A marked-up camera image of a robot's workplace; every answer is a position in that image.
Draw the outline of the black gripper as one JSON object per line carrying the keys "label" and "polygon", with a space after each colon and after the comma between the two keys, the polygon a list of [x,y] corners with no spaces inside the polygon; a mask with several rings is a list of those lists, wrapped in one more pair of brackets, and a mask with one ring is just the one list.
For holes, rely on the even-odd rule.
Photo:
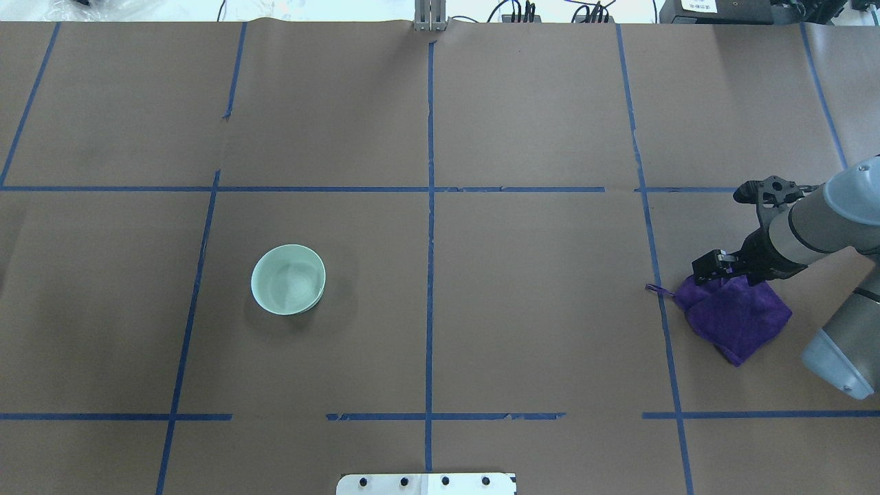
{"label": "black gripper", "polygon": [[692,262],[692,278],[697,286],[731,278],[745,278],[748,285],[755,286],[792,278],[801,271],[801,263],[792,262],[776,250],[768,228],[753,231],[734,254],[712,250]]}

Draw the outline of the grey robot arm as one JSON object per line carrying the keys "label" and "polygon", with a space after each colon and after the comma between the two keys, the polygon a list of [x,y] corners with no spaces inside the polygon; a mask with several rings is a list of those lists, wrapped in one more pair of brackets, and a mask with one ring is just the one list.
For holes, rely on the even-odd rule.
{"label": "grey robot arm", "polygon": [[767,285],[818,304],[802,366],[854,401],[878,395],[878,157],[816,185],[777,175],[746,181],[735,201],[755,210],[757,226],[732,250],[692,263],[701,288]]}

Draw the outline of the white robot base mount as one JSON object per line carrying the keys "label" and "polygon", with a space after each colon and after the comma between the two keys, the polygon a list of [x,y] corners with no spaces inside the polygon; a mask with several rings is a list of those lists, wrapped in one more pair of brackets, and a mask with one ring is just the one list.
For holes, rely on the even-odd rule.
{"label": "white robot base mount", "polygon": [[515,474],[503,472],[349,474],[336,494],[516,494]]}

